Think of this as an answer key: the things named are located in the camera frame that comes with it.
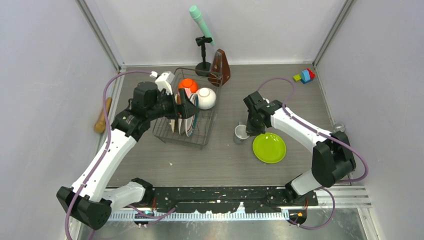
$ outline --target green microphone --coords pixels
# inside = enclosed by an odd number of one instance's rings
[[[209,28],[206,25],[206,22],[203,20],[202,13],[198,9],[198,7],[193,5],[190,7],[189,11],[190,11],[191,18],[197,23],[204,37],[212,38],[212,42],[210,42],[210,45],[214,46],[215,45],[214,38],[212,37],[211,31],[209,31]]]

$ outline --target gray wooden tabletop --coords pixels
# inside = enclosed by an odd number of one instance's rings
[[[162,73],[176,66],[143,67]],[[246,122],[247,108],[243,98],[256,91],[271,77],[291,78],[311,64],[232,65],[231,79],[221,88],[217,117],[208,145],[200,150],[172,143],[163,143],[153,136],[152,128],[145,132],[136,146],[122,160],[109,181],[110,187],[127,184],[133,178],[144,179],[154,186],[268,186],[284,185],[311,167],[312,155],[299,142],[282,131],[268,128],[285,142],[287,153],[275,164],[258,160],[252,150],[253,137],[243,145],[233,143],[238,121]],[[127,107],[139,82],[151,81],[145,74],[125,76],[116,112]],[[331,130],[329,114],[318,79],[310,83],[296,82],[297,91],[287,106],[310,123]],[[284,81],[268,83],[260,91],[264,98],[283,99],[292,87]]]

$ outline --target blue block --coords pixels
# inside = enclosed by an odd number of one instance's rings
[[[312,80],[311,80],[311,76],[309,75],[309,71],[308,71],[308,70],[303,70],[303,71],[300,73],[300,77],[302,78],[300,81],[301,81],[303,84],[307,84],[307,83],[309,83],[310,81],[312,81]]]

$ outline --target rolling pin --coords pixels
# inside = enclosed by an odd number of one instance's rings
[[[106,99],[106,112],[107,114],[109,114],[109,110],[111,109],[111,105],[112,105],[112,98],[108,97]],[[103,133],[105,131],[106,128],[106,119],[105,119],[105,114],[103,113],[103,108],[101,109],[101,113],[100,113],[100,117],[98,117],[97,122],[94,125],[94,131],[96,133]]]

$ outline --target gray mug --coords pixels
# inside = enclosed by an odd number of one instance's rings
[[[234,128],[234,143],[242,144],[244,140],[248,139],[249,135],[246,133],[246,125],[240,124]]]

